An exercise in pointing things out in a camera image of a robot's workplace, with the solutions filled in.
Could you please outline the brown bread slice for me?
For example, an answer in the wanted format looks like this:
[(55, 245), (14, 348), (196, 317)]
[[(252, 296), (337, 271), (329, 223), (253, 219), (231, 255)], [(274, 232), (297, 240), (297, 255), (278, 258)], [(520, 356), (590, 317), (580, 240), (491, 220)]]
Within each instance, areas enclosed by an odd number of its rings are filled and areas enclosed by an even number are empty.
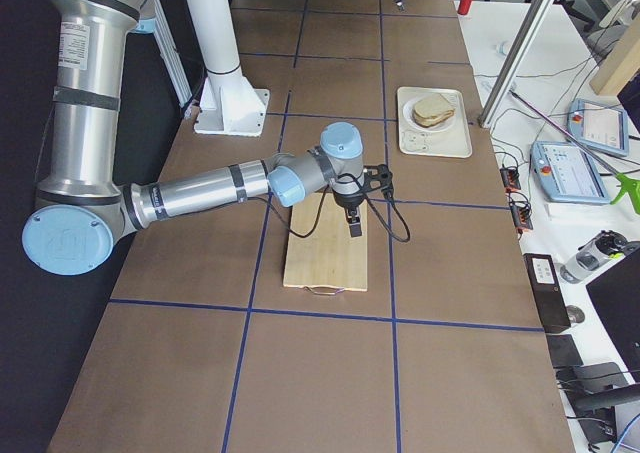
[(452, 111), (455, 114), (455, 107), (443, 95), (430, 93), (414, 104), (412, 114), (416, 112), (421, 116), (428, 117), (443, 114), (446, 111)]

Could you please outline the white round plate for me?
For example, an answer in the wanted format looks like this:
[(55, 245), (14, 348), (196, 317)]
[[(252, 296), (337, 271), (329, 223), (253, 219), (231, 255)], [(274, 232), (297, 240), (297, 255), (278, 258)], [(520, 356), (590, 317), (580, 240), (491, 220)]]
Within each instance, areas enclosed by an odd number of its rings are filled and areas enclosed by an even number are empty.
[(427, 96), (427, 95), (424, 95), (422, 97), (411, 98), (404, 104), (403, 109), (402, 109), (402, 115), (403, 115), (403, 119), (405, 120), (407, 125), (410, 126), (411, 128), (414, 128), (414, 129), (420, 131), (420, 132), (429, 132), (429, 133), (442, 132), (442, 131), (446, 131), (447, 129), (451, 128), (455, 124), (455, 121), (456, 121), (457, 108), (447, 98), (446, 99), (455, 107), (455, 114), (454, 114), (453, 117), (449, 118), (446, 122), (443, 122), (441, 124), (435, 125), (434, 127), (424, 128), (424, 127), (421, 127), (420, 125), (416, 124), (413, 121), (413, 118), (412, 118), (413, 106), (417, 101), (419, 101), (420, 99), (424, 98), (425, 96)]

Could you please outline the toast slice on plate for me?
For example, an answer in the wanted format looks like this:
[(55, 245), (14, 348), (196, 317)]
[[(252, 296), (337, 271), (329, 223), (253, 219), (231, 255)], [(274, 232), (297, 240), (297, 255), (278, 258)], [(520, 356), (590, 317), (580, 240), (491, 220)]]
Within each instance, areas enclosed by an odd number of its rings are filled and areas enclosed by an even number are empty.
[(454, 113), (452, 111), (446, 111), (443, 114), (432, 115), (428, 117), (424, 117), (414, 112), (412, 114), (413, 121), (424, 128), (434, 127), (435, 125), (446, 122), (449, 118), (453, 117)]

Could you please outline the wooden cutting board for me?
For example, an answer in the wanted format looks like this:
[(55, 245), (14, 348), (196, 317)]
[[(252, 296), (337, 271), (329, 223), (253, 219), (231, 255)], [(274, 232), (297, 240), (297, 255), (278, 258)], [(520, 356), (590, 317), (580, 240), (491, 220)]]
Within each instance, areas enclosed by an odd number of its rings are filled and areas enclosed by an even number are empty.
[(290, 228), (308, 230), (319, 220), (314, 233), (288, 239), (284, 266), (285, 287), (306, 288), (319, 294), (368, 289), (367, 213), (361, 213), (362, 234), (350, 235), (344, 210), (330, 194), (314, 193), (292, 207)]

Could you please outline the cream bear serving tray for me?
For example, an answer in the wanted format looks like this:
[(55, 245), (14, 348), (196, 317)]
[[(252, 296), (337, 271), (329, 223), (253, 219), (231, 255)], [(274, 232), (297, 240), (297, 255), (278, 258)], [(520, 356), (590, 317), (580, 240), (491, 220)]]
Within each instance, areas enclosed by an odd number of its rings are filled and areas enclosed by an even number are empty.
[[(411, 98), (439, 93), (457, 108), (455, 124), (446, 131), (420, 132), (407, 125), (402, 109)], [(400, 150), (405, 154), (468, 158), (472, 154), (462, 94), (453, 89), (400, 87), (397, 90), (398, 137)]]

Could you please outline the black box with label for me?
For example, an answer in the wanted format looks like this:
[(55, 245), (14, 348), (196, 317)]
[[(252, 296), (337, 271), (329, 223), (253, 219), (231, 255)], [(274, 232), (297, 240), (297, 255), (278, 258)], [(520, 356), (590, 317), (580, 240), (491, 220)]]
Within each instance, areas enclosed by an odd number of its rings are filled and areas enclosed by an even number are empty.
[(523, 259), (544, 331), (559, 334), (569, 329), (571, 324), (552, 257), (525, 253)]

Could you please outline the near blue teach pendant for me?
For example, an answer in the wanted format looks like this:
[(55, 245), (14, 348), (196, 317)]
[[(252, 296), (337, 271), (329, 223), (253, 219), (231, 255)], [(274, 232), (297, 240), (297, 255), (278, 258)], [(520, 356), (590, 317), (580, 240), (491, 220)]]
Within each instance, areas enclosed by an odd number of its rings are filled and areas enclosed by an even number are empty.
[(550, 202), (604, 205), (611, 201), (593, 160), (566, 142), (531, 145), (534, 176)]

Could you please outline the blue teach pendant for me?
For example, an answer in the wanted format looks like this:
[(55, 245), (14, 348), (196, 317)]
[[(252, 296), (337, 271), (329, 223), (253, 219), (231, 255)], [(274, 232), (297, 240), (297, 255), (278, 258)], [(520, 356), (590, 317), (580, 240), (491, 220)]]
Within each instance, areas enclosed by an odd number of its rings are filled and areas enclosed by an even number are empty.
[(628, 115), (619, 107), (576, 99), (568, 112), (567, 130), (597, 151), (620, 158), (629, 154)]
[(611, 201), (593, 160), (566, 142), (531, 145), (534, 176), (550, 202), (604, 205)]

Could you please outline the far blue teach pendant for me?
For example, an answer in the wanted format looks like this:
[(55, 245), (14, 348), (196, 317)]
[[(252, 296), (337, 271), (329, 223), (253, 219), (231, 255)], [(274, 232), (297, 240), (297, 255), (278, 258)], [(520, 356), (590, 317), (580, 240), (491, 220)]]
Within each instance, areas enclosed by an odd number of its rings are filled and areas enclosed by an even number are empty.
[(568, 112), (567, 130), (597, 151), (620, 158), (629, 154), (628, 115), (619, 107), (576, 99)]

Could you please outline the grey water bottle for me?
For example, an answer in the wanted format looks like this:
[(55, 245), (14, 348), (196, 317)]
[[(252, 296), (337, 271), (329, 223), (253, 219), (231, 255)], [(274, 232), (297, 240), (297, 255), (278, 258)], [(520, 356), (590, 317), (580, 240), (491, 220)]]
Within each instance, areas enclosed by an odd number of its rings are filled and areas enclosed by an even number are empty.
[(610, 260), (628, 256), (639, 249), (639, 241), (629, 241), (624, 235), (602, 230), (560, 267), (560, 276), (569, 283), (579, 283)]

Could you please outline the aluminium frame post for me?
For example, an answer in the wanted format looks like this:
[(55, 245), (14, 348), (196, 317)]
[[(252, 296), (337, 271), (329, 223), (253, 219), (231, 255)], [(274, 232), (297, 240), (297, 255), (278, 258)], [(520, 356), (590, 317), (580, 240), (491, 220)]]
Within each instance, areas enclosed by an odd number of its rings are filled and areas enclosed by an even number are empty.
[(506, 97), (524, 57), (531, 47), (553, 3), (554, 0), (532, 0), (529, 5), (528, 12), (512, 42), (509, 53), (506, 56), (505, 62), (479, 117), (481, 127), (491, 127), (498, 107)]

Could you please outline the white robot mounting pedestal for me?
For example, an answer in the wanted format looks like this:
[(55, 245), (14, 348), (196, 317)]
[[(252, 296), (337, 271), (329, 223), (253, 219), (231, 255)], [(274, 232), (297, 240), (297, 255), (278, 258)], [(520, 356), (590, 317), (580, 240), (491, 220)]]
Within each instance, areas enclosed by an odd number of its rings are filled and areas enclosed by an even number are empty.
[(228, 0), (187, 0), (207, 80), (196, 132), (258, 137), (270, 93), (244, 76)]

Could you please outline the green handled reacher grabber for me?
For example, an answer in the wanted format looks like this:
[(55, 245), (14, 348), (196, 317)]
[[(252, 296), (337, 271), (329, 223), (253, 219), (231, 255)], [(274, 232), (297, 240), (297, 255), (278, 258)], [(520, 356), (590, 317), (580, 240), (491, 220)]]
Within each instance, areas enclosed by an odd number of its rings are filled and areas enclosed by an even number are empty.
[(568, 138), (572, 143), (574, 143), (578, 148), (580, 148), (585, 154), (591, 156), (596, 162), (598, 162), (605, 170), (611, 173), (614, 178), (620, 183), (620, 188), (617, 196), (611, 201), (612, 204), (618, 203), (622, 197), (627, 194), (630, 198), (631, 204), (636, 214), (640, 213), (640, 199), (639, 199), (639, 180), (629, 178), (626, 174), (617, 170), (614, 166), (606, 162), (604, 159), (600, 158), (596, 153), (591, 151), (586, 145), (581, 143), (574, 135), (572, 135), (569, 131), (564, 129), (562, 126), (557, 124), (553, 119), (549, 116), (545, 115), (543, 112), (539, 111), (536, 107), (530, 104), (527, 100), (525, 100), (522, 96), (515, 92), (514, 89), (510, 89), (509, 93), (521, 103), (523, 103), (527, 108), (540, 116), (546, 123), (551, 125), (555, 130), (562, 133), (566, 138)]

